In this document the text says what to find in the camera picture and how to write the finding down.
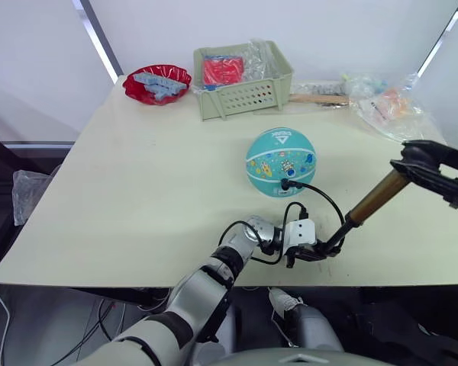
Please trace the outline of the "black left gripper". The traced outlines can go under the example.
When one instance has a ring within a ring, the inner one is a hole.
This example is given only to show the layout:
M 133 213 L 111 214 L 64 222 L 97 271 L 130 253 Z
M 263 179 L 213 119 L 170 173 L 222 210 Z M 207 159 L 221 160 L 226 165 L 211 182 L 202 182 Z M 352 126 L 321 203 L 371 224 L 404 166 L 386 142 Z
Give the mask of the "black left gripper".
M 304 246 L 293 246 L 286 253 L 286 267 L 293 268 L 296 260 L 305 262 L 319 262 L 327 258 L 333 258 L 340 254 L 345 238 L 340 240 L 329 240 L 324 242 L 317 240 L 313 249 L 308 249 Z

